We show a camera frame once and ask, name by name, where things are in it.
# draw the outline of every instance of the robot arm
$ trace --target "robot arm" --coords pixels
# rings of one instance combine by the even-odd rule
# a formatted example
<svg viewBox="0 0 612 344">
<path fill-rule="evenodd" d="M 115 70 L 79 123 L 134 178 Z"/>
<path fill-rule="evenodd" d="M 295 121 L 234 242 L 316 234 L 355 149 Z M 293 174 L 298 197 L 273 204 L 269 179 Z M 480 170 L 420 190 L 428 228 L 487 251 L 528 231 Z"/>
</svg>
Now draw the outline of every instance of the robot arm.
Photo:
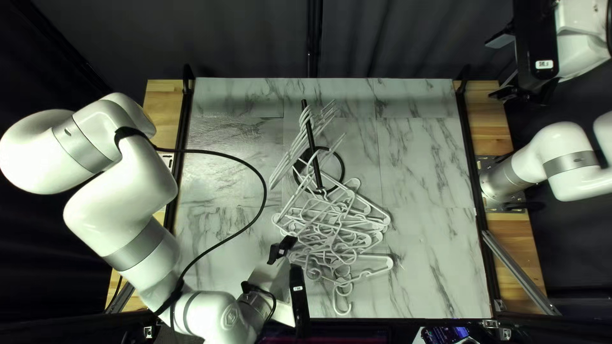
<svg viewBox="0 0 612 344">
<path fill-rule="evenodd" d="M 177 186 L 147 138 L 133 135 L 115 142 L 117 130 L 126 127 L 147 137 L 155 133 L 141 108 L 122 94 L 76 113 L 42 111 L 4 134 L 0 169 L 17 187 L 39 194 L 68 190 L 105 171 L 69 200 L 64 220 L 154 311 L 177 284 L 179 247 L 152 214 L 177 195 Z M 262 296 L 239 304 L 229 293 L 183 286 L 173 321 L 178 332 L 207 342 L 253 343 L 270 311 Z M 170 309 L 160 318 L 170 323 Z"/>
<path fill-rule="evenodd" d="M 612 162 L 612 112 L 593 125 L 608 163 Z M 575 201 L 612 192 L 612 168 L 602 169 L 584 130 L 559 122 L 540 130 L 531 142 L 480 175 L 483 193 L 507 201 L 535 183 L 548 180 L 560 201 Z"/>
</svg>

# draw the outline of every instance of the label sticker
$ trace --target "label sticker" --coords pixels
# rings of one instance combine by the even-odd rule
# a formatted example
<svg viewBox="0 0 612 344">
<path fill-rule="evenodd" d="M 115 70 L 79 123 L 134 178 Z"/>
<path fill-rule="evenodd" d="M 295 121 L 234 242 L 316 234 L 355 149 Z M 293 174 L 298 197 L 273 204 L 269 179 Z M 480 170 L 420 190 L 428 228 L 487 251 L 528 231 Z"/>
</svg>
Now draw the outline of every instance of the label sticker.
<svg viewBox="0 0 612 344">
<path fill-rule="evenodd" d="M 551 69 L 553 68 L 553 60 L 540 60 L 535 62 L 535 69 Z"/>
</svg>

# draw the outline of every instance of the pile of hangers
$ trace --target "pile of hangers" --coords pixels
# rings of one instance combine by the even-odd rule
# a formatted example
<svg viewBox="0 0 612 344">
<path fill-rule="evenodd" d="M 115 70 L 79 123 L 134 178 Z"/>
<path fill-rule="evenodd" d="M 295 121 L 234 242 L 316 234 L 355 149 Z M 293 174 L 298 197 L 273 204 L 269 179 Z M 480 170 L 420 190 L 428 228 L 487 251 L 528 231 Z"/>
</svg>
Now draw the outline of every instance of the pile of hangers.
<svg viewBox="0 0 612 344">
<path fill-rule="evenodd" d="M 352 303 L 347 297 L 352 293 L 354 284 L 359 280 L 387 273 L 393 268 L 393 260 L 384 254 L 368 252 L 383 240 L 383 235 L 391 223 L 391 218 L 381 208 L 358 194 L 361 181 L 350 178 L 339 182 L 313 166 L 317 160 L 320 166 L 333 156 L 344 139 L 341 135 L 328 151 L 319 149 L 308 161 L 302 154 L 310 146 L 307 138 L 307 124 L 314 138 L 318 137 L 335 116 L 335 102 L 327 104 L 317 116 L 310 106 L 306 106 L 299 119 L 300 132 L 288 152 L 269 180 L 271 188 L 283 176 L 290 178 L 293 170 L 300 182 L 282 211 L 274 214 L 272 223 L 283 236 L 297 237 L 297 243 L 290 250 L 288 258 L 303 267 L 305 275 L 311 280 L 322 280 L 324 285 L 333 286 L 332 305 L 339 315 L 347 315 Z M 294 164 L 301 161 L 305 167 L 298 171 Z M 315 172 L 321 180 L 333 187 L 333 191 L 316 187 Z M 346 309 L 341 310 L 338 298 L 345 298 Z"/>
</svg>

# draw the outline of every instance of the white marble table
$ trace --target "white marble table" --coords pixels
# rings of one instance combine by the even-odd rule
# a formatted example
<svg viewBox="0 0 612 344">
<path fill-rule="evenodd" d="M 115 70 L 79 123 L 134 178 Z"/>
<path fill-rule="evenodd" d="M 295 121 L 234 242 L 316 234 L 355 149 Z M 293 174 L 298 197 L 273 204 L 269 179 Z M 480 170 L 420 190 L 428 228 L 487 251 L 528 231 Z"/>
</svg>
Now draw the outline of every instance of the white marble table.
<svg viewBox="0 0 612 344">
<path fill-rule="evenodd" d="M 337 118 L 317 141 L 345 132 L 338 153 L 346 178 L 386 208 L 393 226 L 376 247 L 395 267 L 355 285 L 347 318 L 484 318 L 491 316 L 468 170 L 450 80 L 196 80 L 188 148 L 238 156 L 270 176 L 297 131 L 300 100 L 320 108 L 336 99 Z M 333 173 L 336 166 L 324 166 Z M 185 281 L 240 295 L 240 282 L 282 239 L 271 225 L 295 190 L 285 178 L 246 233 L 203 258 Z M 176 233 L 184 267 L 242 228 L 261 203 L 261 183 L 220 157 L 188 154 L 180 185 Z M 307 282 L 310 315 L 335 318 L 330 287 Z"/>
</svg>

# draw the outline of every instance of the black curtain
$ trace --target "black curtain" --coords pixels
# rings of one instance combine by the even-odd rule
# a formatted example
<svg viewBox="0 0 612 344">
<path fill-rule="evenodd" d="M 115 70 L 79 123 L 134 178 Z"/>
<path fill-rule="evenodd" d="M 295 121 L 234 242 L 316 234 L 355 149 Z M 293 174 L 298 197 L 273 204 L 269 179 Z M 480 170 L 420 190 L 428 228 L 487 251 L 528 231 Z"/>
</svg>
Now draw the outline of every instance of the black curtain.
<svg viewBox="0 0 612 344">
<path fill-rule="evenodd" d="M 199 77 L 306 76 L 306 0 L 34 4 L 112 87 L 137 101 L 147 79 L 180 78 L 185 62 Z M 512 18 L 511 0 L 322 4 L 321 43 L 313 47 L 319 77 L 454 78 L 470 63 L 473 78 L 491 80 L 513 61 L 511 45 L 484 47 Z"/>
<path fill-rule="evenodd" d="M 119 92 L 147 79 L 305 77 L 306 1 L 55 0 L 34 4 Z"/>
<path fill-rule="evenodd" d="M 28 2 L 0 1 L 0 133 L 41 110 L 78 110 L 110 89 Z M 0 321 L 101 312 L 110 268 L 65 226 L 74 191 L 34 195 L 0 176 Z"/>
<path fill-rule="evenodd" d="M 321 76 L 496 80 L 513 46 L 484 42 L 512 19 L 511 0 L 323 1 Z"/>
</svg>

